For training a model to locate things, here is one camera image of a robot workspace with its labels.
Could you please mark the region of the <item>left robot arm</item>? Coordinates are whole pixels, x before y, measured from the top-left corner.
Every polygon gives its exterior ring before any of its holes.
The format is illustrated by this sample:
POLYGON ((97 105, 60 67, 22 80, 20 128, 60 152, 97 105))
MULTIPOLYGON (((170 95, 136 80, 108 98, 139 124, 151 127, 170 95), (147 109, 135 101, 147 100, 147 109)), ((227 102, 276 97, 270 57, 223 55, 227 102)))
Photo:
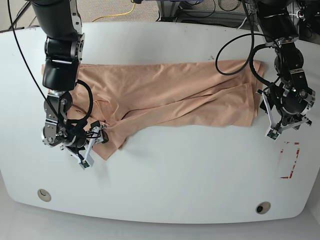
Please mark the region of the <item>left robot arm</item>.
POLYGON ((249 24, 250 52, 244 66, 249 66, 255 78, 265 85, 257 92, 262 96, 263 109, 270 126, 266 136, 277 140, 283 131, 298 130, 300 125, 312 125, 306 116, 316 101, 316 92, 308 85, 303 69, 304 58, 296 47, 298 31, 287 10, 290 0, 243 0, 242 6, 249 24), (270 82, 254 67, 254 56, 262 49, 273 48, 277 79, 270 82))

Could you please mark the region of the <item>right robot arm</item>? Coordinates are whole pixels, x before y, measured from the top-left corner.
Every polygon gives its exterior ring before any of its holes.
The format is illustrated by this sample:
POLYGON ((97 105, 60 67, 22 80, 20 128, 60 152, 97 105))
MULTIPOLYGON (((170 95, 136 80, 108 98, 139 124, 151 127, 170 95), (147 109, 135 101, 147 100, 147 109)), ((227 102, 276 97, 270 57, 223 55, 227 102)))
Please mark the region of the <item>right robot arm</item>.
POLYGON ((107 143, 109 138, 104 132, 104 125, 98 121, 85 130, 94 101, 89 85, 78 79, 85 35, 77 2, 33 0, 31 5, 40 27, 47 35, 42 85, 48 89, 48 94, 44 102, 46 119, 42 141, 50 147, 60 145, 66 149, 83 169, 92 167, 92 147, 107 143), (89 106, 84 117, 69 119, 67 112, 73 105, 70 92, 77 85, 87 90, 89 106))

